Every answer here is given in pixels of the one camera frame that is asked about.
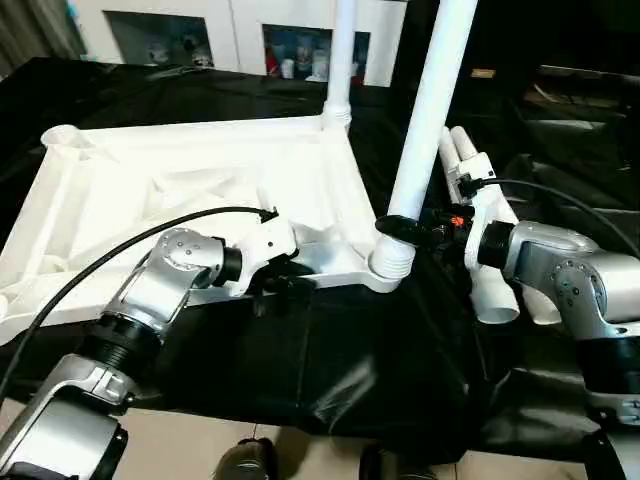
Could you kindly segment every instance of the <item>black tablecloth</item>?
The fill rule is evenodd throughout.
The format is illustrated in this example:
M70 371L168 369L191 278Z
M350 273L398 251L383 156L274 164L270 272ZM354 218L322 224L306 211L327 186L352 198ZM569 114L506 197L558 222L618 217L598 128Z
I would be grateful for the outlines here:
M52 126L309 115L321 111L324 95L323 85L212 70L34 59L0 83L0 241L42 160L39 136ZM378 214L393 186L413 97L373 87L352 92L349 136ZM514 105L490 86L463 82L448 123L464 125L499 173L576 194L637 238L640 202L627 152L639 130L630 113L576 122L575 111ZM446 203L441 172L431 183L427 204ZM513 200L522 218L619 247L547 198ZM468 448L579 459L579 439L594 425L584 419L571 342L561 329L537 328L524 317L479 325L467 290L464 272L420 252L392 294L350 286L259 305L189 308L158 362L156 392L141 405L377 438L431 463L457 460ZM41 329L13 395L28 398L87 325ZM0 365L14 348L15 341L0 349Z

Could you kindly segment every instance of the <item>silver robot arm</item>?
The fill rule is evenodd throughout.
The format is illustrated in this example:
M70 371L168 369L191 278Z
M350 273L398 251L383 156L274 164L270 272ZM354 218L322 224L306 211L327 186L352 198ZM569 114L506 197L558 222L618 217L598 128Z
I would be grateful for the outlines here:
M589 478L640 480L640 260L570 230L493 222L478 261L549 297L576 340L587 413L603 427L585 439Z
M242 294L270 258L296 249L281 218L256 232L239 249L184 228L164 232L2 437L0 478L110 479L127 443L115 416L133 402L191 291L231 281L231 295Z

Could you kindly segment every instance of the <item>white tube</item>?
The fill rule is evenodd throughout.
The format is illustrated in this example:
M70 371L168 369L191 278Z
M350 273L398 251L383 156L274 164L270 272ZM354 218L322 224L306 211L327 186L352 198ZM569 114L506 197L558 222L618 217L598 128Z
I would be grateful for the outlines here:
M329 86L322 111L323 127L351 123L349 87L356 36L356 0L336 0L336 24L331 39Z
M464 128L453 127L450 135L458 151L458 155L460 155L460 160L464 162L478 154L475 145L471 143L471 139Z
M418 219L469 38L477 0L441 0L389 204L390 215ZM378 275L401 279L415 248L382 236L369 264Z
M520 315L516 296L497 268L483 266L471 272L471 284L471 303L482 323L508 323Z

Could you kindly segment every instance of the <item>glass cabinet door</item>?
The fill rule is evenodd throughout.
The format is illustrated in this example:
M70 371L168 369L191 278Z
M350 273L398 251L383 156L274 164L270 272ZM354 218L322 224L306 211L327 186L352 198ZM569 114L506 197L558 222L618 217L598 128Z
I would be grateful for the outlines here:
M231 0L245 73L326 81L337 0ZM353 82L391 83L406 3L358 0Z
M88 57L239 71L229 0L74 0Z

